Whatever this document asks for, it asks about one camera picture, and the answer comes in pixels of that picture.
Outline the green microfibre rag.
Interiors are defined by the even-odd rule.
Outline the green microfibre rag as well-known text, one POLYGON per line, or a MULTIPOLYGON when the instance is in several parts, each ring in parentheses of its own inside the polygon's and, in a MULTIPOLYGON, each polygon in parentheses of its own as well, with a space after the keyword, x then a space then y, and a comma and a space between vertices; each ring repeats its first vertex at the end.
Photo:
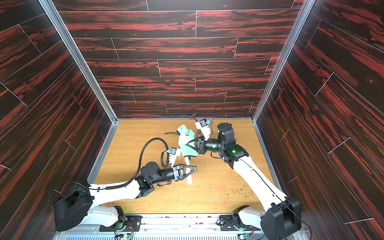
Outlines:
POLYGON ((185 125, 181 125, 177 132, 180 133, 178 137, 178 145, 181 153, 184 157, 197 157, 198 152, 195 150, 195 146, 186 145, 186 143, 195 138, 195 132, 190 130, 185 125))

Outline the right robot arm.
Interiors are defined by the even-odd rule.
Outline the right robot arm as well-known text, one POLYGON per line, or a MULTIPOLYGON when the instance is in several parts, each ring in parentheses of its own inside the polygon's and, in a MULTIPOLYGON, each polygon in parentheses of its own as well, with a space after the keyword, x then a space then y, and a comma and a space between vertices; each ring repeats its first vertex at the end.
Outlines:
POLYGON ((301 203, 296 197, 279 190, 256 166, 250 154, 235 139, 231 124, 218 125, 218 137, 212 139, 210 121, 196 122, 202 135, 182 125, 178 128, 178 145, 184 157, 197 157, 206 152, 218 153, 220 159, 239 174, 262 204, 263 210, 248 205, 233 211, 231 225, 237 230, 259 229, 269 240, 284 240, 302 228, 301 203))

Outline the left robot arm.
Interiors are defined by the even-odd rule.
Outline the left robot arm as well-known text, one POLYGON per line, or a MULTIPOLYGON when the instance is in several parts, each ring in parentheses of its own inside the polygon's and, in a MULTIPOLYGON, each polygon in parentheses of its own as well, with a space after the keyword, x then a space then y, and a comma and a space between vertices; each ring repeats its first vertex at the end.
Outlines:
POLYGON ((107 208, 104 204, 146 197, 155 190, 155 185, 184 180, 196 170, 196 166, 188 165, 160 169, 157 163, 149 162, 131 182, 85 186, 73 182, 53 204, 55 229, 63 232, 78 225, 112 227, 126 217, 121 207, 107 208))

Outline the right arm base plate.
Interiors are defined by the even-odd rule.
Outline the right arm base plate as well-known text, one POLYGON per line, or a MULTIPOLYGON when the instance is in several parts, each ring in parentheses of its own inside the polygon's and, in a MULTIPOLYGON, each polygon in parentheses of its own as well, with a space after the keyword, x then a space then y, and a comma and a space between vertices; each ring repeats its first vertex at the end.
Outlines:
POLYGON ((220 215, 216 224, 221 231, 260 231, 260 218, 253 214, 220 215))

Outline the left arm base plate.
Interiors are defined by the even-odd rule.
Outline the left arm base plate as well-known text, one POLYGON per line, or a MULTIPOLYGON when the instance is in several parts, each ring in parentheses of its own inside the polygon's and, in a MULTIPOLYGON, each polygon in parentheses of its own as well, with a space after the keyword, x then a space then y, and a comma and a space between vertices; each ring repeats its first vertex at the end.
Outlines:
POLYGON ((126 215, 123 220, 118 220, 115 224, 110 227, 100 226, 100 232, 138 232, 142 224, 142 216, 140 215, 126 215))

